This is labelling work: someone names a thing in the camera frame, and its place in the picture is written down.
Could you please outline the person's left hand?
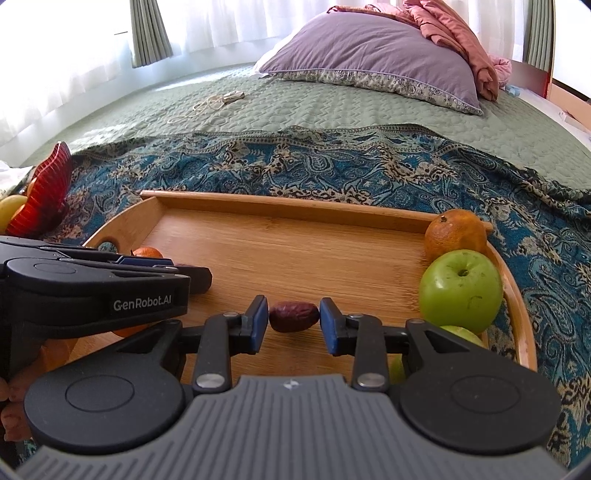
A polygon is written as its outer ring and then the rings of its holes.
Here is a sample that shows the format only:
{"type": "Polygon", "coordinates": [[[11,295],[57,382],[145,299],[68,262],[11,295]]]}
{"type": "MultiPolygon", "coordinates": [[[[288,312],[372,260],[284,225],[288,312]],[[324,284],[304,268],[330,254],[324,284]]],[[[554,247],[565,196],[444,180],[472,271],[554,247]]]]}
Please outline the person's left hand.
{"type": "Polygon", "coordinates": [[[65,365],[80,338],[49,339],[40,348],[37,358],[9,381],[1,380],[2,439],[21,442],[32,437],[24,413],[23,401],[29,387],[46,372],[65,365]]]}

